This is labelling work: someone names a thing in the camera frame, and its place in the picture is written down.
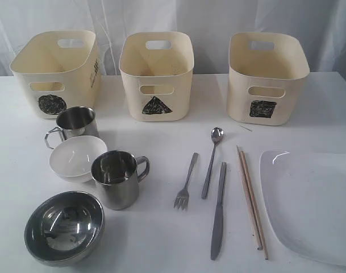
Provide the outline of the long steel spoon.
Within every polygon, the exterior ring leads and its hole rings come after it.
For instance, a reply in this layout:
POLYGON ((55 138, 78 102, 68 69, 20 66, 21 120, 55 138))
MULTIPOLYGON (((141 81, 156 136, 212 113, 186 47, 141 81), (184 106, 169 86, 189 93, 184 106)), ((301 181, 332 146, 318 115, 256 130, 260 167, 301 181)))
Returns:
POLYGON ((212 173, 212 166, 214 163, 214 157, 215 157, 215 150, 217 145, 222 141, 224 136, 224 131, 220 127, 215 127, 211 131, 211 140, 213 142, 213 149, 212 149, 212 154, 209 162, 209 166, 207 169, 207 174, 205 178, 205 182, 203 184, 202 188, 202 193, 201 193, 201 199, 206 199, 208 192, 209 192, 209 185, 210 185, 210 179, 211 179, 211 173, 212 173))

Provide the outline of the small steel fork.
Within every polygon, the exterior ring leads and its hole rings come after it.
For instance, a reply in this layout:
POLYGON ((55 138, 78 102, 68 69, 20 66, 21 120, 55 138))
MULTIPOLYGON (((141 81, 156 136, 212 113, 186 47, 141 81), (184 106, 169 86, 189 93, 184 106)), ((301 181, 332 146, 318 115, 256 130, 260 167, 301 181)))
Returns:
POLYGON ((188 185, 189 185, 189 180, 191 177, 191 174, 193 172, 193 168, 197 162, 198 159, 198 153, 193 153, 190 165, 189 165, 189 170, 187 173, 186 177, 186 182, 184 184, 184 187, 177 193, 176 199, 174 201, 174 208, 177 209, 182 209, 186 210, 189 204, 189 191, 188 191, 188 185))

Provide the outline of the steel table knife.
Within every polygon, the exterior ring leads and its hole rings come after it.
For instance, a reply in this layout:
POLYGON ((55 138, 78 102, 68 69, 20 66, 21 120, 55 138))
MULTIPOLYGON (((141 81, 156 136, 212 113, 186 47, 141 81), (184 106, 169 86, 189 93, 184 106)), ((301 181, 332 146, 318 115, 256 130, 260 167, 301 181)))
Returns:
POLYGON ((224 222, 223 196, 224 196, 224 184, 226 180, 226 170, 227 170, 227 163, 222 162, 220 167, 218 196, 217 196, 216 208, 215 208, 214 225, 212 229, 211 250, 210 250, 211 260, 217 259, 221 250, 221 246, 222 246, 223 222, 224 222))

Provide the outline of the wooden chopstick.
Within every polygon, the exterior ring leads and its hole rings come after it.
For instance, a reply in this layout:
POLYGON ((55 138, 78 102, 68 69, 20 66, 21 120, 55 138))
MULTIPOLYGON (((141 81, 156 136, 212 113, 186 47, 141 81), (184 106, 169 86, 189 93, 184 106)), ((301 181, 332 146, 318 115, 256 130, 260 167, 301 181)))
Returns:
POLYGON ((247 161, 246 161, 246 158, 245 158, 244 151, 240 151, 240 155, 241 155, 241 158, 242 158, 242 161, 243 161, 243 165, 244 165, 245 177, 246 177, 246 180, 247 180, 249 195, 250 195, 250 198, 251 198, 253 213, 255 215, 256 225, 257 225, 257 229, 258 229, 258 232, 259 232, 262 249, 264 251, 265 259, 269 260, 268 248, 267 248, 267 245, 266 245, 264 231, 263 231, 263 228, 262 228, 260 214, 259 214, 259 210, 258 210, 258 207, 257 207, 256 198, 255 198, 255 192, 253 190, 253 186, 252 186, 252 182, 251 182, 251 177, 250 177, 249 169, 248 169, 248 164, 247 164, 247 161))
POLYGON ((240 153, 239 147, 236 146, 236 149, 237 149, 237 154, 238 154, 239 162, 240 162, 240 169, 241 169, 241 176, 242 176, 242 185, 243 185, 245 199, 246 199, 246 202, 247 202, 247 207, 248 207, 248 211, 249 211, 249 215, 250 215, 250 219, 251 219, 251 224, 252 224, 252 229, 253 229, 253 236, 256 239, 257 249, 258 250, 262 250, 262 243, 261 243, 260 233, 259 233, 259 230, 258 230, 258 227, 257 227, 255 213, 254 213, 253 208, 252 208, 252 202, 251 202, 251 197, 250 197, 249 189, 248 189, 248 185, 247 185, 247 180, 246 180, 243 160, 242 160, 242 157, 241 157, 241 153, 240 153))

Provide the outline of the cream bin with black triangle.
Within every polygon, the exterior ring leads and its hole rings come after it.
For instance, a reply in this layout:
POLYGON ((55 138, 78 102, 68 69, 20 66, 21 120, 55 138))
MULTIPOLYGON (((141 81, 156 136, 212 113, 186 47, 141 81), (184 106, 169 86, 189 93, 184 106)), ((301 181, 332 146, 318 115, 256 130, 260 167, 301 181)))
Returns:
POLYGON ((183 32, 128 36, 119 69, 130 115, 143 122, 182 119, 189 111, 193 68, 193 46, 183 32))

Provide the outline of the cream bin with black square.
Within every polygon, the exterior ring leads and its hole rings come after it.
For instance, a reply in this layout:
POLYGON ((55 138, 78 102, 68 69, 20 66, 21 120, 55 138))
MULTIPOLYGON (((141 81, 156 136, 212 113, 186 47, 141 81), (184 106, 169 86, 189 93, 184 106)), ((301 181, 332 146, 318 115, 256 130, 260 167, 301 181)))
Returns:
POLYGON ((228 115, 242 123, 283 125, 309 73, 298 39, 270 32, 234 34, 229 48, 228 115))

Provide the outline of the cream bin with black circle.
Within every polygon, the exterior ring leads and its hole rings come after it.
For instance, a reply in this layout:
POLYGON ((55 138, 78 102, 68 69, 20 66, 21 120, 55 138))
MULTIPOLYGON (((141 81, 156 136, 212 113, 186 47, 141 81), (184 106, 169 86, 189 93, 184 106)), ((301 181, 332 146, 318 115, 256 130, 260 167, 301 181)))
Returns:
POLYGON ((100 81, 96 35, 88 30, 42 32, 17 54, 10 70, 40 118, 56 118, 69 107, 93 107, 100 81))

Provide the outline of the white square plate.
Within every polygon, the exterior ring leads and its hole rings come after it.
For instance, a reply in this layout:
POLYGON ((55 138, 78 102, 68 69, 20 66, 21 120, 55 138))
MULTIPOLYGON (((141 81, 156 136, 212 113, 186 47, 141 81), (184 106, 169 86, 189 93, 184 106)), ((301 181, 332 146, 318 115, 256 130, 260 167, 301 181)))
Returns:
POLYGON ((260 183, 270 225, 283 246, 346 267, 346 154, 264 151, 260 183))

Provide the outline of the white curtain backdrop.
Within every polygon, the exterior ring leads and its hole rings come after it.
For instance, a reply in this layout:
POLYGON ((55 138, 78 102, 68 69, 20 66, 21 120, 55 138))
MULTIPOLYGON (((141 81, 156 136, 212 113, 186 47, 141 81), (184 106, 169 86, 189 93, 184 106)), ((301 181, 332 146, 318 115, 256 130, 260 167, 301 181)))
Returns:
POLYGON ((184 32, 195 73, 226 73, 230 37, 255 31, 297 38, 313 72, 346 79, 346 1, 0 1, 0 76, 34 35, 73 29, 95 32, 106 75, 136 32, 184 32))

